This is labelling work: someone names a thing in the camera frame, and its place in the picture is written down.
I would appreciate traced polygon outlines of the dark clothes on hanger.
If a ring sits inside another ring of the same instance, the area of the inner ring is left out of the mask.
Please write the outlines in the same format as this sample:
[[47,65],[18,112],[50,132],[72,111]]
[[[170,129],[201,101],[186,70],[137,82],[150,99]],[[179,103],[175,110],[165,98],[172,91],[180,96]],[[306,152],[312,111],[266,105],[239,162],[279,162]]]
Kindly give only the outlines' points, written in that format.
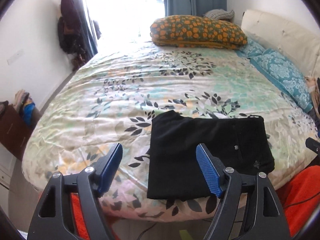
[[82,23],[73,0],[61,0],[60,12],[57,24],[59,45],[66,54],[74,56],[71,62],[76,71],[87,62]]

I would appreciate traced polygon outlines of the black pants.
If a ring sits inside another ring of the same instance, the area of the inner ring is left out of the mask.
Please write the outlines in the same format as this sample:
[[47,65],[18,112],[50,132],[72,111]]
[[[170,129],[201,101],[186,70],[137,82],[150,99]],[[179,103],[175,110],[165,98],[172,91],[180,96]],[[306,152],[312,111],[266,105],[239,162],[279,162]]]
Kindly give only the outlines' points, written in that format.
[[152,120],[149,152],[149,199],[220,197],[225,168],[255,176],[275,167],[260,116],[204,119],[168,111]]

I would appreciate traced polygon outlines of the checkered grey cushion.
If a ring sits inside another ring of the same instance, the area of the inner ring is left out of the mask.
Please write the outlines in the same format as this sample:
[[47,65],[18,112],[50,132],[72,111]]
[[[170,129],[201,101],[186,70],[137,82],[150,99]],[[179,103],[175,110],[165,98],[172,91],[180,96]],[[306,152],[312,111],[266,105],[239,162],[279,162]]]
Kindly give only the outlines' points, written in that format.
[[234,18],[234,10],[225,11],[223,9],[213,9],[206,12],[203,16],[211,20],[232,21]]

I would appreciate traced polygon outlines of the orange floral folded quilt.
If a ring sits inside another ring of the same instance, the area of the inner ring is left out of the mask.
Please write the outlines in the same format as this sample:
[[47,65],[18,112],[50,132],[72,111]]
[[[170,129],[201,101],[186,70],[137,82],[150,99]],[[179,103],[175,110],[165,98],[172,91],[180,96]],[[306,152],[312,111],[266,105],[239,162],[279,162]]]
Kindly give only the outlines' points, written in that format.
[[231,22],[191,15],[172,15],[150,26],[157,46],[236,50],[248,44],[246,34]]

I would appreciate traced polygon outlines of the pile of folded clothes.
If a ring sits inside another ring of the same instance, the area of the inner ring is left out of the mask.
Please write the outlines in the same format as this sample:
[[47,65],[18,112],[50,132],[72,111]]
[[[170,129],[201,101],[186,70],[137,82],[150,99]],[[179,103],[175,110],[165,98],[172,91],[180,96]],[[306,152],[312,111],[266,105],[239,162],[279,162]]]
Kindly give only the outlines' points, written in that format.
[[13,107],[26,125],[31,128],[31,120],[33,110],[35,109],[35,103],[30,93],[26,92],[24,89],[19,90],[15,94]]

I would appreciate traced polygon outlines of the teal patterned pillow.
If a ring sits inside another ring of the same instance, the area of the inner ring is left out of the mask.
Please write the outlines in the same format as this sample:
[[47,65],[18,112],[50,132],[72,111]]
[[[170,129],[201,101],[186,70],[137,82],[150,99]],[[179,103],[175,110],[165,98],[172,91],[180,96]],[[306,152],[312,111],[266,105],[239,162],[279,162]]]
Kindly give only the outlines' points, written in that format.
[[287,57],[276,50],[267,49],[261,55],[250,58],[250,62],[305,113],[313,109],[304,75]]

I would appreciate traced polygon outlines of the cream padded headboard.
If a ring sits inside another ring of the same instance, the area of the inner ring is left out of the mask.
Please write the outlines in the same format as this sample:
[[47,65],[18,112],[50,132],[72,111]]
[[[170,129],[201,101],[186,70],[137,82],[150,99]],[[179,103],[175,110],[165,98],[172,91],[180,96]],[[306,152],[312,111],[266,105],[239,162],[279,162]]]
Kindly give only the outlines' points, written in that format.
[[291,60],[305,76],[319,77],[319,36],[278,15],[248,9],[241,29],[264,48],[272,48]]

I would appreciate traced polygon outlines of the beige cloth on bedside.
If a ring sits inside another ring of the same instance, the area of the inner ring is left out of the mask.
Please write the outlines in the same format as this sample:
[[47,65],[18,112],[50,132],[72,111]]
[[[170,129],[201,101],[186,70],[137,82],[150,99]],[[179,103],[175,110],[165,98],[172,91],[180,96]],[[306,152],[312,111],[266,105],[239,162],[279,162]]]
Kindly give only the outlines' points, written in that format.
[[311,95],[318,98],[319,97],[319,87],[317,83],[317,79],[313,76],[305,76],[306,85],[308,87],[308,91]]

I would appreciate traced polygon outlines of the floral bed cover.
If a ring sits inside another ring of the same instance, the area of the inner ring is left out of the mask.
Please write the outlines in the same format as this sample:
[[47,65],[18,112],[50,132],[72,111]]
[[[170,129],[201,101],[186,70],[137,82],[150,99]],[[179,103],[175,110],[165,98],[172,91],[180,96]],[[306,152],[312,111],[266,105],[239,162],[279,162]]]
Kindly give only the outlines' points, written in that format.
[[212,197],[183,202],[146,196],[152,120],[170,110],[192,118],[262,116],[276,189],[316,156],[305,146],[316,135],[313,120],[248,59],[231,50],[144,42],[99,53],[76,72],[33,131],[23,175],[43,191],[53,173],[78,173],[118,142],[124,153],[100,199],[104,213],[158,222],[212,217]]

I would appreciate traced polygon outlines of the white wall switch plate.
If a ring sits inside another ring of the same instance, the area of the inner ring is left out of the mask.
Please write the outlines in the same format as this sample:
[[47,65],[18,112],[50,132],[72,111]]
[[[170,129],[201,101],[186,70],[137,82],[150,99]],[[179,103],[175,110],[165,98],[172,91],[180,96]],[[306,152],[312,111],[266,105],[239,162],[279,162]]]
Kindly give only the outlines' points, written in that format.
[[22,57],[24,55],[24,50],[21,49],[19,51],[17,51],[14,55],[12,55],[11,57],[9,57],[7,59],[7,64],[8,65],[11,65],[13,64],[14,62],[16,62],[20,57]]

